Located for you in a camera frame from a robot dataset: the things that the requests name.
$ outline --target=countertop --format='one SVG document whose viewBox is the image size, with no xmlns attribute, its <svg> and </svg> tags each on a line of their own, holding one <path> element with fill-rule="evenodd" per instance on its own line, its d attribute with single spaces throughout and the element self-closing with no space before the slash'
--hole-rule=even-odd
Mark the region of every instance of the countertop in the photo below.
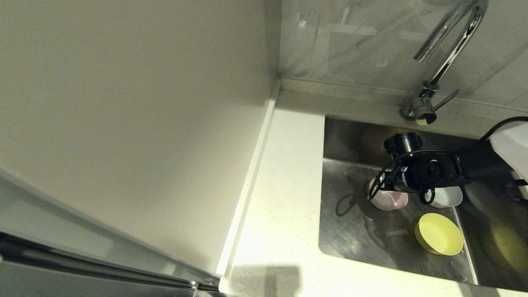
<svg viewBox="0 0 528 297">
<path fill-rule="evenodd" d="M 275 110 L 221 292 L 246 296 L 522 296 L 323 254 L 318 247 L 325 117 Z"/>
</svg>

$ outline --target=yellow bowl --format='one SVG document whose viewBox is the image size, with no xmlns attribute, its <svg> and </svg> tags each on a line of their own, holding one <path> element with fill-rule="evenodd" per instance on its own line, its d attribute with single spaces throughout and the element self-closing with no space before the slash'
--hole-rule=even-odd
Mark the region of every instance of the yellow bowl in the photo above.
<svg viewBox="0 0 528 297">
<path fill-rule="evenodd" d="M 464 246 L 464 238 L 455 223 L 439 214 L 423 215 L 414 234 L 423 248 L 437 255 L 454 256 Z"/>
</svg>

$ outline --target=kitchen sink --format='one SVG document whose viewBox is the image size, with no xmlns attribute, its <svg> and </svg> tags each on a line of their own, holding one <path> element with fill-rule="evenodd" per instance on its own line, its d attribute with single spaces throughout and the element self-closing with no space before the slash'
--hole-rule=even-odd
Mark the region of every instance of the kitchen sink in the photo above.
<svg viewBox="0 0 528 297">
<path fill-rule="evenodd" d="M 528 292 L 528 208 L 500 191 L 511 175 L 461 187 L 463 202 L 437 209 L 409 194 L 409 203 L 381 211 L 367 201 L 365 183 L 389 160 L 383 141 L 395 133 L 416 132 L 424 149 L 458 149 L 475 140 L 347 120 L 325 123 L 319 247 L 325 254 L 457 282 Z M 418 219 L 435 212 L 463 233 L 455 256 L 426 252 L 414 236 Z"/>
</svg>

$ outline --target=faucet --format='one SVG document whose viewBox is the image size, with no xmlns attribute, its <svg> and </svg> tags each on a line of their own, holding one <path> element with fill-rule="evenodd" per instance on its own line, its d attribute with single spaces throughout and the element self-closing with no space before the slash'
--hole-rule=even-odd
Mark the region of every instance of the faucet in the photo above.
<svg viewBox="0 0 528 297">
<path fill-rule="evenodd" d="M 438 23 L 436 28 L 423 43 L 420 50 L 414 55 L 414 59 L 420 63 L 427 62 L 453 27 L 455 27 L 465 15 L 472 12 L 464 30 L 446 54 L 431 79 L 423 81 L 420 88 L 418 88 L 409 99 L 409 102 L 401 108 L 400 115 L 403 118 L 416 120 L 420 125 L 431 124 L 437 118 L 435 111 L 460 93 L 460 90 L 456 90 L 435 107 L 433 107 L 431 103 L 433 96 L 439 89 L 438 83 L 442 77 L 444 77 L 453 62 L 455 62 L 456 58 L 467 45 L 473 34 L 475 34 L 475 31 L 477 31 L 478 26 L 484 18 L 487 7 L 488 0 L 461 0 L 444 16 L 440 23 Z"/>
</svg>

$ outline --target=faucet handle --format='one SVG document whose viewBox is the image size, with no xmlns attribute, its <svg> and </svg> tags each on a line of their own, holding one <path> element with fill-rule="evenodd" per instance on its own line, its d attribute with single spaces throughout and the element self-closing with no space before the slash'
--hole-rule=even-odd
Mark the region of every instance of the faucet handle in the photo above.
<svg viewBox="0 0 528 297">
<path fill-rule="evenodd" d="M 456 89 L 454 92 L 452 92 L 449 96 L 444 98 L 444 100 L 440 101 L 435 107 L 432 108 L 432 111 L 437 111 L 440 107 L 444 106 L 447 102 L 451 101 L 451 99 L 455 98 L 458 94 L 460 94 L 460 89 Z"/>
</svg>

